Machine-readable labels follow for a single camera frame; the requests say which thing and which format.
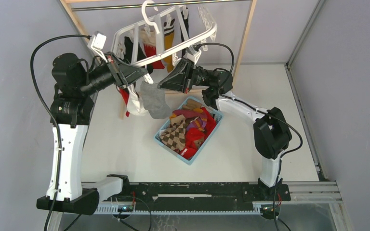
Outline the red santa sock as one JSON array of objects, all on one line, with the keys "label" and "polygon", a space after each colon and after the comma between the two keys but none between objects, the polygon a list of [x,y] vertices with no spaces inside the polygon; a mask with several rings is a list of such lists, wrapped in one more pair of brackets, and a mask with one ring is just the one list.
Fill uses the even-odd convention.
[{"label": "red santa sock", "polygon": [[127,89],[118,88],[120,95],[123,98],[124,104],[125,104],[125,116],[129,117],[130,112],[128,111],[128,101],[129,101],[129,92]]}]

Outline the grey sock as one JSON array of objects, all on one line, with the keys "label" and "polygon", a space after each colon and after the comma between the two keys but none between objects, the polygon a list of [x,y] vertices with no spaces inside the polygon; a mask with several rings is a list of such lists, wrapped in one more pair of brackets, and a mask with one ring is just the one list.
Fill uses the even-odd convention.
[{"label": "grey sock", "polygon": [[143,81],[140,85],[144,108],[153,119],[166,119],[172,110],[166,103],[165,91],[158,88],[158,84],[149,84]]}]

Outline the white fluffy sock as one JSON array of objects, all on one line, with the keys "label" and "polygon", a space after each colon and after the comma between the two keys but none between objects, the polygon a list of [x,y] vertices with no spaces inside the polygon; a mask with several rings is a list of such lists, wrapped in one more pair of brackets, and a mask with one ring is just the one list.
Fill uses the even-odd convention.
[{"label": "white fluffy sock", "polygon": [[136,83],[128,86],[127,90],[129,93],[127,111],[134,116],[145,116],[148,111],[144,108],[143,101],[136,91]]}]

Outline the white plastic clip hanger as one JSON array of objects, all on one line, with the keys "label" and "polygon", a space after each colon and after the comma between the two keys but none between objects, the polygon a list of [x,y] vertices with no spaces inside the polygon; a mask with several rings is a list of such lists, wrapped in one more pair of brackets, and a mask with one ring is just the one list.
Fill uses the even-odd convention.
[{"label": "white plastic clip hanger", "polygon": [[198,7],[198,13],[205,29],[191,37],[186,20],[189,17],[190,0],[173,2],[169,8],[153,16],[147,16],[145,9],[154,6],[152,0],[141,5],[142,21],[126,26],[114,34],[111,51],[119,58],[126,54],[134,66],[148,67],[153,64],[168,64],[174,67],[180,60],[179,55],[190,49],[188,57],[197,63],[201,51],[194,46],[203,44],[207,39],[215,41],[217,23],[205,6]]}]

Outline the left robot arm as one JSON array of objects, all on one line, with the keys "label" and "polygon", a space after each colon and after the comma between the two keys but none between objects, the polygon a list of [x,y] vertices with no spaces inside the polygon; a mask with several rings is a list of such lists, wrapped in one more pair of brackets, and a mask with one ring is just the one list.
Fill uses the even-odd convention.
[{"label": "left robot arm", "polygon": [[132,191],[123,175],[108,175],[95,183],[81,182],[81,159],[94,106],[92,96],[111,86],[123,88],[147,75],[147,70],[106,54],[95,68],[84,67],[73,53],[53,61],[55,94],[50,106],[53,125],[53,167],[49,188],[36,207],[42,210],[92,215],[112,195],[127,200]]}]

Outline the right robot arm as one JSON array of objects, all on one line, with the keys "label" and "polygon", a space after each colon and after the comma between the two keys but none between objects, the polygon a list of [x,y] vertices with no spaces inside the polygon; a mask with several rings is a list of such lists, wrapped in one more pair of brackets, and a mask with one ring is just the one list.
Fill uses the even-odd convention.
[{"label": "right robot arm", "polygon": [[247,103],[232,93],[233,76],[229,70],[208,70],[183,58],[174,70],[157,85],[159,89],[188,93],[193,86],[204,86],[202,99],[206,106],[231,113],[252,126],[254,144],[262,158],[259,194],[272,200],[278,194],[281,159],[292,140],[290,128],[282,111],[268,110]]}]

